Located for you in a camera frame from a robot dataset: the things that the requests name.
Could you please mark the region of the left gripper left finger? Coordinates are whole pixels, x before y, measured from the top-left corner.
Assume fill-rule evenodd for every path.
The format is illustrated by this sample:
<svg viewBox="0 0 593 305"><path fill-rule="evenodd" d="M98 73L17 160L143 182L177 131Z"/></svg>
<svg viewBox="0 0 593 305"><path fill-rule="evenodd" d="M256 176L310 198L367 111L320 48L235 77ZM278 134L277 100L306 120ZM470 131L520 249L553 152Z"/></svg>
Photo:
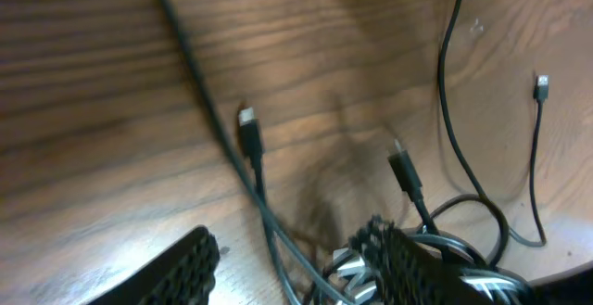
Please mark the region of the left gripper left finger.
<svg viewBox="0 0 593 305"><path fill-rule="evenodd" d="M90 304L208 305L220 258L215 236L199 225Z"/></svg>

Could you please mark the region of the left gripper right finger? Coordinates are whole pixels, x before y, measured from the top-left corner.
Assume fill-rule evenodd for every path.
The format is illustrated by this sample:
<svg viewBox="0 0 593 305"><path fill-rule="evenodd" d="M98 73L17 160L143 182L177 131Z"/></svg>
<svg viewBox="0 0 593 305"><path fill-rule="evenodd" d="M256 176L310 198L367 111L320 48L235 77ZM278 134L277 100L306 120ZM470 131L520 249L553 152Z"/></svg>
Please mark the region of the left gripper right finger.
<svg viewBox="0 0 593 305"><path fill-rule="evenodd" d="M378 273L378 290L385 304L487 305L492 302L391 222L377 218L368 221L348 239L348 245Z"/></svg>

